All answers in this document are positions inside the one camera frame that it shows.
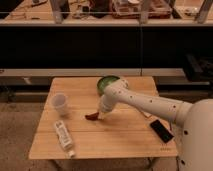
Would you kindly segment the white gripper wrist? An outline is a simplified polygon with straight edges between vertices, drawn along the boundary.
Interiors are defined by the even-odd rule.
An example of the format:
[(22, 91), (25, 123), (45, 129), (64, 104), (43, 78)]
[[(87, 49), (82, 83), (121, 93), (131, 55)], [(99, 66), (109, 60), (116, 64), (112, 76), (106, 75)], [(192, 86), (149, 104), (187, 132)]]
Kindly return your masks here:
[(104, 120), (106, 118), (106, 113), (111, 112), (114, 109), (114, 107), (115, 101), (103, 95), (100, 98), (98, 119)]

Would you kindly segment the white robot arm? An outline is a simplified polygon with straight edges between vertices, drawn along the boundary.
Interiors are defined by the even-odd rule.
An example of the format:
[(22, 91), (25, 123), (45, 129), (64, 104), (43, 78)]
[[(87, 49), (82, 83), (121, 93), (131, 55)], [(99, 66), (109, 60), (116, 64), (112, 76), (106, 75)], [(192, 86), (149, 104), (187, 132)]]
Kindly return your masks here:
[(97, 83), (101, 93), (99, 111), (111, 112), (117, 103), (135, 107), (183, 129), (180, 171), (213, 171), (213, 99), (189, 103), (146, 95), (129, 89), (126, 79)]

